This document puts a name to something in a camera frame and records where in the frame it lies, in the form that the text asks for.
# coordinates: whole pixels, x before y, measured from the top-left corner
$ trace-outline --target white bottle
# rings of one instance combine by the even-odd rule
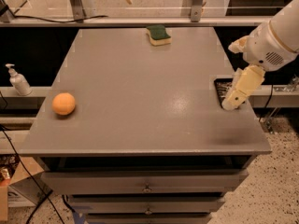
[[[17,90],[18,94],[21,96],[25,96],[31,93],[30,85],[22,74],[19,74],[12,69],[11,67],[15,66],[12,63],[7,63],[6,67],[8,68],[8,72],[10,73],[10,83]]]

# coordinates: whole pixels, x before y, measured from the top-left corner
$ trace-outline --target orange ball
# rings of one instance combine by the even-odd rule
[[[68,115],[75,109],[75,98],[70,93],[57,94],[52,101],[52,109],[59,115]]]

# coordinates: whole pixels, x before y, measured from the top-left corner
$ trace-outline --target metal frame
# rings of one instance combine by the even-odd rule
[[[85,19],[83,5],[81,0],[69,0],[73,10],[74,20]]]
[[[103,27],[145,27],[149,24],[164,24],[172,27],[201,27],[201,26],[258,26],[269,21],[271,17],[226,17],[202,18],[199,22],[190,22],[189,18],[101,18],[90,19],[84,22],[64,23],[65,19],[56,19],[59,22],[41,21],[39,19],[17,18],[10,23],[1,23],[0,27],[78,27],[78,28],[103,28]]]
[[[182,9],[188,13],[183,16],[189,18],[100,18],[87,19],[96,14],[93,0],[70,0],[74,20],[84,20],[84,22],[65,23],[67,19],[55,19],[59,22],[42,21],[39,19],[14,18],[11,14],[6,22],[1,22],[0,27],[144,27],[152,23],[162,23],[166,26],[258,26],[271,17],[224,17],[224,18],[201,18],[203,0],[184,0]]]
[[[204,0],[192,0],[192,8],[191,8],[191,16],[190,16],[192,22],[200,21],[203,1]]]

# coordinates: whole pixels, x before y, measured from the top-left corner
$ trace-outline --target speckled floor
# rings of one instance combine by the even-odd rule
[[[259,156],[248,168],[249,177],[225,195],[225,204],[209,224],[299,224],[299,109],[273,120],[275,134],[265,131],[273,149]],[[66,224],[75,223],[62,197],[50,198]],[[10,208],[9,221],[22,224],[34,208]],[[56,224],[59,218],[48,202],[34,215],[32,224]]]

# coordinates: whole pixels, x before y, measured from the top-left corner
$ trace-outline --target drawer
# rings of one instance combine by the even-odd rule
[[[212,215],[152,214],[147,215],[86,215],[89,224],[207,224]]]
[[[44,173],[42,180],[67,195],[226,192],[248,176],[247,170]]]
[[[69,204],[85,214],[157,214],[216,212],[224,199],[219,197],[184,196],[112,196],[70,197]]]

